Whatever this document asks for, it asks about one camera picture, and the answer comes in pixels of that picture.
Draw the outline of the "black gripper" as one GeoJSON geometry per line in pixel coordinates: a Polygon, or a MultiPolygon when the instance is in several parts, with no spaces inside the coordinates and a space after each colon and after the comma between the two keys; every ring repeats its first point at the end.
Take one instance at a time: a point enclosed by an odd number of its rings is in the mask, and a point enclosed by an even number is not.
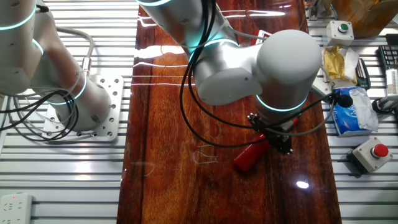
{"type": "Polygon", "coordinates": [[[263,133],[276,135],[271,137],[269,140],[271,147],[283,155],[291,155],[293,153],[294,150],[292,149],[290,136],[277,134],[277,132],[288,133],[294,125],[294,121],[292,119],[271,128],[265,128],[266,124],[263,123],[263,120],[261,120],[261,117],[258,114],[251,113],[248,115],[248,121],[255,131],[262,131],[263,133]]]}

